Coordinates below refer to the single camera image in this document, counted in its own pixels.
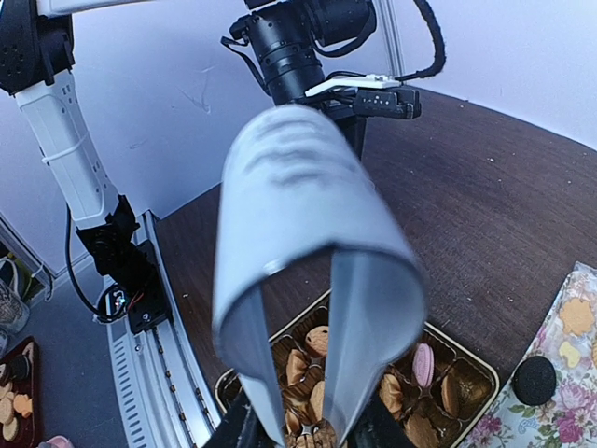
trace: black round object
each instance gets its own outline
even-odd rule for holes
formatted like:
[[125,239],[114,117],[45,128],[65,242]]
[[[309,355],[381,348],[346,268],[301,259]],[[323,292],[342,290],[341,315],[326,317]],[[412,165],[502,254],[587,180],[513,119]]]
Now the black round object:
[[23,381],[31,373],[31,362],[25,355],[18,355],[8,362],[10,368],[10,377],[14,381]]
[[512,378],[516,397],[528,406],[541,406],[556,391],[556,371],[546,357],[529,357],[522,362]]

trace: white wall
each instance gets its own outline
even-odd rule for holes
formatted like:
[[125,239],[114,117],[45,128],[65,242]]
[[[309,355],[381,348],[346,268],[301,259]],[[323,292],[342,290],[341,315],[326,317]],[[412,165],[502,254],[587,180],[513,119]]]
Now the white wall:
[[[219,37],[243,0],[171,0],[75,17],[79,103],[112,181],[134,210],[166,217],[220,179],[236,133],[271,100]],[[324,62],[385,72],[380,33]],[[14,101],[0,94],[0,215],[55,272],[65,266],[65,205]],[[79,243],[74,258],[84,253]]]
[[[442,27],[444,72],[414,85],[484,105],[597,148],[597,2],[429,0]],[[405,64],[433,46],[412,1],[395,2]]]

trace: brown plastic tray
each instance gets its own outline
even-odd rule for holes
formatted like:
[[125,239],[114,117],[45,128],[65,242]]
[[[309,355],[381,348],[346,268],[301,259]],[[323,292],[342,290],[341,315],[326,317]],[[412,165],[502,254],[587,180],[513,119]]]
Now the brown plastic tray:
[[19,419],[19,434],[14,441],[5,441],[0,434],[0,448],[36,448],[42,441],[41,407],[39,405],[39,346],[33,337],[25,339],[22,343],[0,360],[0,364],[8,363],[12,358],[20,355],[28,343],[34,344],[34,362],[31,366],[31,374],[24,381],[13,381],[12,391],[15,394],[27,394],[33,399],[34,411],[29,418],[22,418],[15,413]]
[[[285,409],[291,409],[304,429],[313,429],[308,400],[313,387],[324,379],[325,360],[310,358],[303,342],[307,333],[320,325],[327,325],[329,291],[315,301],[301,315],[270,338],[274,365],[280,383]],[[440,448],[457,446],[487,411],[499,392],[497,372],[486,362],[463,348],[430,324],[425,325],[421,343],[428,343],[434,350],[436,371],[430,387],[422,389],[412,378],[414,348],[397,362],[388,366],[388,373],[398,378],[404,399],[402,415],[404,425],[413,413],[426,416],[436,430]],[[310,362],[301,382],[286,386],[286,362],[293,348],[297,348]],[[460,412],[458,418],[448,415],[441,401],[441,382],[451,374],[457,380]],[[215,398],[225,413],[241,390],[236,373],[227,371],[215,385]]]

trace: dark wood tabletop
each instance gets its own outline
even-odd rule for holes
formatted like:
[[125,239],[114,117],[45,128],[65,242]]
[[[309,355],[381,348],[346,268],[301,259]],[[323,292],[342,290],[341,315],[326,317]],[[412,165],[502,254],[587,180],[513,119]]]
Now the dark wood tabletop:
[[[533,125],[424,92],[415,121],[372,119],[364,164],[429,278],[430,321],[512,373],[579,260],[597,266],[597,152]],[[174,294],[213,386],[219,188],[158,224]],[[326,257],[266,286],[274,333],[329,285]]]

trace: floral cloth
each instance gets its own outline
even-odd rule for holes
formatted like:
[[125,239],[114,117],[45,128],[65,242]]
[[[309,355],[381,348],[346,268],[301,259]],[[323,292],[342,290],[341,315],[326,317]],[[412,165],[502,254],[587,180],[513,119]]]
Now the floral cloth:
[[[579,320],[588,330],[576,335],[562,317],[581,303],[592,315]],[[558,387],[554,397],[539,407],[520,403],[506,384],[495,403],[463,441],[465,448],[560,448],[597,446],[597,368],[592,347],[597,336],[597,271],[577,263],[568,275],[524,359],[548,358],[555,367]]]

